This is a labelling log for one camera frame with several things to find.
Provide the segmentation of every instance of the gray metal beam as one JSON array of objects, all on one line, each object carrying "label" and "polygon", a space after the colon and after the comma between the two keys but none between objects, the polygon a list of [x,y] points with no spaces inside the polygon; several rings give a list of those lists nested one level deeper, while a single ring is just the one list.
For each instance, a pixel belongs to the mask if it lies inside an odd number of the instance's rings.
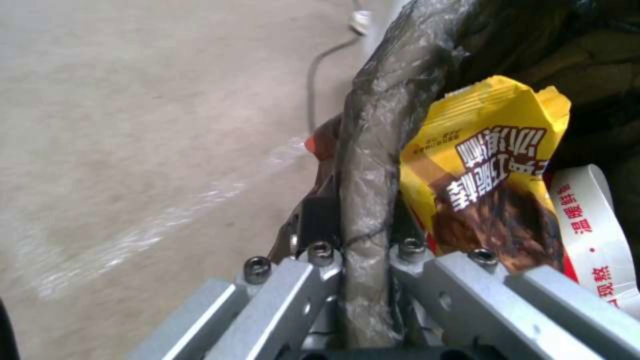
[{"label": "gray metal beam", "polygon": [[510,275],[506,286],[607,359],[640,359],[640,323],[549,266]]},{"label": "gray metal beam", "polygon": [[201,359],[248,301],[242,286],[208,280],[128,358]]}]

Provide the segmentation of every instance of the white object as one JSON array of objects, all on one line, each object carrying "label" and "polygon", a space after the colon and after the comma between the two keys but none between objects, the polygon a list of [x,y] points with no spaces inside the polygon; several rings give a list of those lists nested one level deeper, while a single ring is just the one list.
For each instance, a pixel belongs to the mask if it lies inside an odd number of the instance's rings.
[{"label": "white object", "polygon": [[640,319],[633,259],[613,212],[602,171],[595,165],[559,171],[553,178],[550,196],[568,255],[565,274]]}]

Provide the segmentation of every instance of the hole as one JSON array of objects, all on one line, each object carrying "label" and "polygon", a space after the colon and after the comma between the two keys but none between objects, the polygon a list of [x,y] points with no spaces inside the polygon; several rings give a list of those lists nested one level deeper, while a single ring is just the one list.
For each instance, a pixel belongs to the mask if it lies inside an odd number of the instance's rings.
[{"label": "hole", "polygon": [[471,357],[460,350],[447,350],[440,353],[440,360],[471,360]]},{"label": "hole", "polygon": [[319,352],[312,352],[304,355],[300,360],[328,360],[328,358]]},{"label": "hole", "polygon": [[440,305],[442,305],[446,311],[451,311],[452,300],[449,294],[441,291],[440,294],[438,294],[438,298],[440,298]]},{"label": "hole", "polygon": [[326,241],[316,241],[311,244],[311,251],[319,255],[326,255],[331,252],[331,244]]},{"label": "hole", "polygon": [[409,249],[420,249],[422,248],[422,242],[418,239],[407,238],[407,239],[404,239],[404,246],[406,246]]},{"label": "hole", "polygon": [[307,299],[305,307],[302,308],[302,315],[307,316],[309,315],[309,312],[311,312],[311,299]]}]

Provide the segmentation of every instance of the black wire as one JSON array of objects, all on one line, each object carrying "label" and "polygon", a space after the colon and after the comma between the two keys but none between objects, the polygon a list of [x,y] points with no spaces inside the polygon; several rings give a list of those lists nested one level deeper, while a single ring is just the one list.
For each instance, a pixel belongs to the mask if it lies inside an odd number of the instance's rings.
[{"label": "black wire", "polygon": [[335,53],[336,51],[340,51],[345,49],[355,43],[360,39],[359,36],[352,38],[347,42],[343,42],[332,47],[329,50],[323,51],[318,54],[314,60],[309,65],[309,71],[307,72],[307,124],[309,126],[309,133],[313,133],[316,129],[316,72],[318,70],[318,66],[320,62],[327,56]]}]

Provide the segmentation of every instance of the chocolate image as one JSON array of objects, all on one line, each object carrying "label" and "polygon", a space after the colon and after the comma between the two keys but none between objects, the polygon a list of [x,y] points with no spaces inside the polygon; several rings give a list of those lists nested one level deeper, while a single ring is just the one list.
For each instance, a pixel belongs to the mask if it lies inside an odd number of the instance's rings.
[{"label": "chocolate image", "polygon": [[433,232],[444,252],[484,247],[494,251],[510,272],[542,264],[562,271],[556,216],[533,193],[501,183],[477,202],[454,211],[446,190],[440,186],[435,190]]}]

